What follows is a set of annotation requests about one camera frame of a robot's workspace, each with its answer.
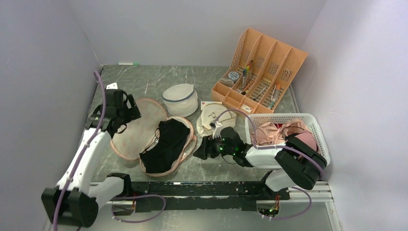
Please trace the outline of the black bra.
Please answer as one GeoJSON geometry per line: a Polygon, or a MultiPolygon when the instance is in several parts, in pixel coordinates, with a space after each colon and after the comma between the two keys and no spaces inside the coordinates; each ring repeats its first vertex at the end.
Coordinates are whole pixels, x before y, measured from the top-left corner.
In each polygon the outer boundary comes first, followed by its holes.
{"type": "Polygon", "coordinates": [[[158,126],[157,144],[140,153],[145,172],[149,174],[168,172],[180,157],[190,131],[184,123],[173,118],[161,121],[158,126]]]}

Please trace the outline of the tulip print mesh laundry bag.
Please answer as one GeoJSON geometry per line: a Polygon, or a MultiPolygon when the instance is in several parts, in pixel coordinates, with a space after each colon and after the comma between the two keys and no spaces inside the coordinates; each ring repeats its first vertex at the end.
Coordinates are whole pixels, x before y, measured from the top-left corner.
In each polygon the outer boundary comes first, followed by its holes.
{"type": "Polygon", "coordinates": [[[165,109],[155,100],[142,98],[137,100],[137,106],[141,113],[141,118],[133,120],[120,128],[111,140],[110,144],[113,151],[121,158],[127,161],[139,161],[142,171],[151,177],[166,176],[177,169],[182,161],[192,154],[197,138],[191,122],[180,116],[167,116],[165,109]],[[190,131],[186,144],[172,168],[165,173],[149,174],[145,172],[145,167],[141,161],[140,153],[146,148],[152,148],[157,144],[159,137],[158,126],[161,121],[175,119],[185,124],[190,131]]]}

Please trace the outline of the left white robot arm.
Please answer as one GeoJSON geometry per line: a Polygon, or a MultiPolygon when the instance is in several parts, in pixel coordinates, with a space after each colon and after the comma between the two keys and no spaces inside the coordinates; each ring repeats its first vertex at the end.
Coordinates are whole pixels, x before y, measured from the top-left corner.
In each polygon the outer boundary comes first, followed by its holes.
{"type": "Polygon", "coordinates": [[[127,200],[133,195],[129,174],[110,173],[91,188],[93,172],[102,148],[127,124],[141,117],[131,94],[120,89],[102,92],[102,104],[87,118],[82,142],[70,166],[53,188],[45,188],[41,200],[50,222],[57,225],[90,227],[99,209],[111,199],[127,200]]]}

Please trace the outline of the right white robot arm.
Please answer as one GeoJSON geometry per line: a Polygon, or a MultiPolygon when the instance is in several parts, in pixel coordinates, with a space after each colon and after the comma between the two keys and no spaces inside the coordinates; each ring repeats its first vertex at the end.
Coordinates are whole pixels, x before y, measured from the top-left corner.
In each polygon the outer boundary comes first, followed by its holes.
{"type": "Polygon", "coordinates": [[[270,169],[259,191],[263,198],[272,199],[279,190],[292,186],[313,189],[328,165],[318,149],[314,136],[307,131],[292,133],[279,144],[256,147],[245,143],[233,128],[227,127],[218,137],[203,137],[193,155],[202,160],[228,155],[241,167],[270,169]]]}

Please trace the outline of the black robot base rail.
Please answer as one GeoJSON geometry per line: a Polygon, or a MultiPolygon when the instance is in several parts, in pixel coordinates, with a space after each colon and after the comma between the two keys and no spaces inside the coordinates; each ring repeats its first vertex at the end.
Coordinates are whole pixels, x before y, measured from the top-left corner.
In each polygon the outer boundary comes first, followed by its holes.
{"type": "Polygon", "coordinates": [[[165,210],[240,209],[256,211],[257,203],[289,200],[289,190],[277,192],[259,181],[154,182],[134,181],[132,190],[114,198],[135,201],[136,212],[165,210]]]}

